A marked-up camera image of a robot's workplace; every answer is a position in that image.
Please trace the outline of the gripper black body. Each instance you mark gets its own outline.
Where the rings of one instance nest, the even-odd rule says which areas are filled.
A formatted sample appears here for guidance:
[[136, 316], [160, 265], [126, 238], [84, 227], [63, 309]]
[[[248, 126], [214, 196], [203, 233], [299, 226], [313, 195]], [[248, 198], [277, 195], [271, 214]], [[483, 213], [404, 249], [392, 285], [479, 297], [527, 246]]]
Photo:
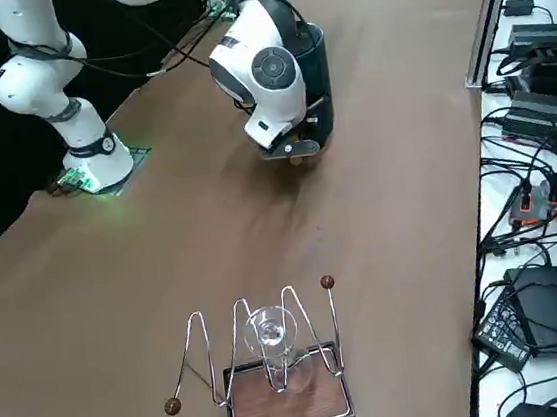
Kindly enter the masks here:
[[270, 147], [259, 145], [260, 157], [264, 160], [290, 159], [293, 157], [311, 157], [321, 151], [318, 124], [304, 123], [273, 140]]

